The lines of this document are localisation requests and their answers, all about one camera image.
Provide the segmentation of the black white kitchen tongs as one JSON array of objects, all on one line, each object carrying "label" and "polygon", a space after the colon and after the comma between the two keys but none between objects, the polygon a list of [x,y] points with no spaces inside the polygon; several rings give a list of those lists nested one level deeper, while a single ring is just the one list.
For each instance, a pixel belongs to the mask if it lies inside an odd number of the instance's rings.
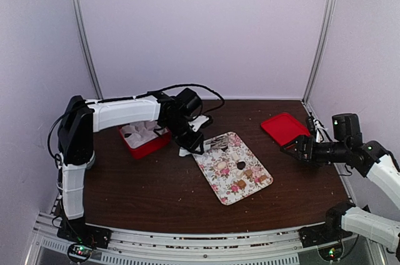
[{"label": "black white kitchen tongs", "polygon": [[227,136],[216,136],[212,139],[205,140],[198,148],[194,151],[188,151],[187,149],[180,148],[179,156],[185,157],[190,154],[204,154],[205,152],[212,151],[215,149],[227,149],[229,144],[229,140]]}]

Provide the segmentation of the dark round chocolate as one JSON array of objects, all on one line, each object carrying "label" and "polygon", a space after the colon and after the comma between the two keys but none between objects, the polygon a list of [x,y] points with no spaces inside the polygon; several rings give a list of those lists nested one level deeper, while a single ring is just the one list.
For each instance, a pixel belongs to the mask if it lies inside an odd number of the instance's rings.
[{"label": "dark round chocolate", "polygon": [[243,170],[245,167],[246,167],[246,163],[245,163],[244,161],[239,161],[239,162],[237,163],[237,168],[238,168],[239,170]]}]

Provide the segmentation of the brown striped chocolate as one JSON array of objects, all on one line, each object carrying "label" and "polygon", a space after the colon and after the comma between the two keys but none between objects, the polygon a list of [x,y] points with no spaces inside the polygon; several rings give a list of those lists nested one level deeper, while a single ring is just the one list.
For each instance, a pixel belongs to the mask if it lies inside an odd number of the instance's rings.
[{"label": "brown striped chocolate", "polygon": [[238,181],[237,185],[240,189],[244,189],[246,187],[246,183],[243,180]]}]

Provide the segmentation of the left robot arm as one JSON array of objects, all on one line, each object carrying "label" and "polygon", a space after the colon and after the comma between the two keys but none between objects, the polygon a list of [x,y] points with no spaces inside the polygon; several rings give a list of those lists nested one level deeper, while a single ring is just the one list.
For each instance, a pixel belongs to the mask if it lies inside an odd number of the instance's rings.
[{"label": "left robot arm", "polygon": [[85,216],[86,172],[106,151],[122,145],[118,131],[123,126],[154,123],[156,136],[165,129],[179,147],[179,155],[202,155],[211,148],[203,129],[213,123],[211,113],[225,105],[225,99],[202,84],[176,84],[136,96],[85,99],[73,96],[66,110],[52,124],[47,140],[57,137],[57,149],[48,147],[59,172],[57,188],[61,209],[69,221],[65,231],[77,243],[90,236]]}]

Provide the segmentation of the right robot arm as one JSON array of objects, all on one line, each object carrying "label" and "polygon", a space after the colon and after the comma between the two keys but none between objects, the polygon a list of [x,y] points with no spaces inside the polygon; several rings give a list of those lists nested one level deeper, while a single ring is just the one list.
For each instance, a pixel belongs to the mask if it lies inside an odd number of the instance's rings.
[{"label": "right robot arm", "polygon": [[[399,206],[399,162],[394,154],[377,141],[363,139],[359,117],[355,113],[332,116],[334,140],[319,142],[316,128],[281,146],[281,151],[309,165],[343,164],[357,172],[365,185]],[[301,230],[303,245],[318,245],[357,234],[399,255],[399,221],[373,214],[355,202],[344,201],[326,211],[322,225]]]}]

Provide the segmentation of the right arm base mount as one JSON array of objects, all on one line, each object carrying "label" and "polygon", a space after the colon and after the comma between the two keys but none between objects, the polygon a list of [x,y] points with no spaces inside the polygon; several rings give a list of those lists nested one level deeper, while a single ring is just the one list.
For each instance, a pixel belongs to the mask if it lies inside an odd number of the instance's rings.
[{"label": "right arm base mount", "polygon": [[327,262],[339,260],[344,253],[342,234],[324,224],[302,227],[299,237],[303,248],[316,247],[319,257]]}]

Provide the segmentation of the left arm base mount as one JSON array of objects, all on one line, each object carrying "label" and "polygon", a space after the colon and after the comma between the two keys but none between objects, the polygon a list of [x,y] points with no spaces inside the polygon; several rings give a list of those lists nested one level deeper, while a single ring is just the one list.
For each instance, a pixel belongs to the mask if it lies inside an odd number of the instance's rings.
[{"label": "left arm base mount", "polygon": [[107,249],[112,231],[105,227],[87,225],[85,223],[71,224],[66,219],[61,221],[57,237],[71,242],[66,251],[70,261],[81,264],[88,261],[93,252],[99,248]]}]

